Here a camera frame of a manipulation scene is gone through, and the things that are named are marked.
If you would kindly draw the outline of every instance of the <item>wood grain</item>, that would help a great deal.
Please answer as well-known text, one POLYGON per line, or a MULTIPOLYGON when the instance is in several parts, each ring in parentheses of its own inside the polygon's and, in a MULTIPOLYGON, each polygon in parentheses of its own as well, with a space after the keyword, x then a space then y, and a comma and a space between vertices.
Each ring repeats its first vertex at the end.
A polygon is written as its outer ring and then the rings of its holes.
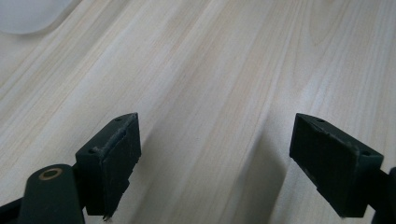
MULTIPOLYGON (((338 217, 289 158, 294 115, 396 164, 394 1, 81 1, 0 34, 0 203, 138 112, 143 156, 113 223, 369 223, 338 217)), ((87 223, 102 223, 86 217, 87 223)))

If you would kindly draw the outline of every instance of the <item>wooden tabletop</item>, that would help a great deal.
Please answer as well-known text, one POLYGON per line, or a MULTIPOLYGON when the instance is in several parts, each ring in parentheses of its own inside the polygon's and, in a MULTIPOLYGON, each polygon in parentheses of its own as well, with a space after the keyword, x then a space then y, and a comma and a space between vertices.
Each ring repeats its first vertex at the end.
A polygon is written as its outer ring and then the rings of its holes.
POLYGON ((0 204, 131 112, 143 155, 113 223, 369 223, 290 159, 297 112, 396 165, 392 0, 81 1, 46 32, 0 34, 0 68, 0 204))

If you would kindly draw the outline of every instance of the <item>circular bolt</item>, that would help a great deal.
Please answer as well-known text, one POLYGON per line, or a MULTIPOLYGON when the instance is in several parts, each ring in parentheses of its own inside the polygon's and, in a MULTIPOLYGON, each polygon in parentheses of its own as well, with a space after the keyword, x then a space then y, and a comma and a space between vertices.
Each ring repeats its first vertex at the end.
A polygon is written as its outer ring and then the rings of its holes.
POLYGON ((62 173, 61 168, 51 168, 51 169, 48 169, 48 170, 44 171, 43 173, 41 173, 38 178, 40 180, 51 180, 51 179, 59 176, 61 173, 62 173))

